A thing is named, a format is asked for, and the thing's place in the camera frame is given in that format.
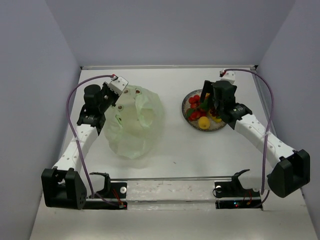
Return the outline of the red fake fruit bunch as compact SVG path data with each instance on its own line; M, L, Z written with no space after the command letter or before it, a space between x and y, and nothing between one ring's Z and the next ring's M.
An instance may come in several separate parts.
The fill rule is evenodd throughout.
M185 111L185 114L189 122L193 122L201 117L207 116L207 113L209 112L207 99L209 96L209 93L205 95L204 102L200 102L200 96L198 94L195 94L188 99L190 107Z

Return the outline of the yellow fake banana bunch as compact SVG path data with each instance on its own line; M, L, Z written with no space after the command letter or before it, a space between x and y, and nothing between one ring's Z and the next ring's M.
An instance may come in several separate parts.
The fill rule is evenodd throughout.
M218 115L217 117L212 117L210 114L209 114L209 110L211 108L215 108L213 103L211 102L211 95L210 94L207 94L206 97L205 97L205 101L206 103L206 111L207 111L207 114L212 118L212 120L215 122L215 123L220 123L222 122L222 119L220 117L220 115Z

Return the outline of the yellow fake lemon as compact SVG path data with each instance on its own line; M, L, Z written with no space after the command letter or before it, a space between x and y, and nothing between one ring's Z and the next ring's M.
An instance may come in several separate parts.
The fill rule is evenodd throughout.
M211 122L208 117L202 116L198 119L198 127L202 130L207 130L211 126Z

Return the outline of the green printed plastic bag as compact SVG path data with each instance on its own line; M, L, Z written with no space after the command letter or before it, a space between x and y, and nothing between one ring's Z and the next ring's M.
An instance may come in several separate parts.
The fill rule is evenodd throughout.
M103 131L116 155L133 160L155 146L164 122L165 111L158 94L128 85L116 105L105 112Z

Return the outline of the dark red fake cherries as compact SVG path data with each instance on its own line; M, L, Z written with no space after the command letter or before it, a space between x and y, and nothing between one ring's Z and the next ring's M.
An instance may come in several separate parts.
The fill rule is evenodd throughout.
M214 107L211 108L208 113L209 113L212 117L217 117L217 116L219 116L217 110L216 110Z

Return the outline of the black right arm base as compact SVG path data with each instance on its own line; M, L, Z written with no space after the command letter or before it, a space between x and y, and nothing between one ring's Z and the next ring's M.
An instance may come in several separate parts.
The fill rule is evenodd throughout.
M262 209L262 197L258 191L244 189L231 181L214 183L212 194L215 197L217 210Z

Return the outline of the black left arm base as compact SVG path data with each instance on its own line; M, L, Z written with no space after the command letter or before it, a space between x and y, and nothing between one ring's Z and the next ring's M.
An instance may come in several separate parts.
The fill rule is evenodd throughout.
M126 210L128 184L124 181L111 181L110 190L103 189L87 198L83 210Z

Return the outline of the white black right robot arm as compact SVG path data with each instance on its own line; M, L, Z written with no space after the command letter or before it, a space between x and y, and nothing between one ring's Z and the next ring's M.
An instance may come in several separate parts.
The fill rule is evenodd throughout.
M201 102L207 101L218 116L233 130L255 146L272 167L264 177L267 188L285 198L310 182L310 155L304 149L295 150L269 132L244 104L237 103L237 86L227 80L204 82Z

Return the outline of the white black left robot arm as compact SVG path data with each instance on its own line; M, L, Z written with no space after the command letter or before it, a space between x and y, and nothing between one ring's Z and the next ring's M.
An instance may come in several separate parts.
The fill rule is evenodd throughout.
M70 126L73 138L53 167L44 169L41 174L47 207L81 210L88 198L104 198L110 194L112 184L109 174L89 173L85 157L104 127L106 110L116 105L127 85L124 78L117 77L102 86L90 84L84 88L84 105L76 126ZM84 183L81 171L87 178L96 175L103 177L103 180L97 181L94 186L90 179Z

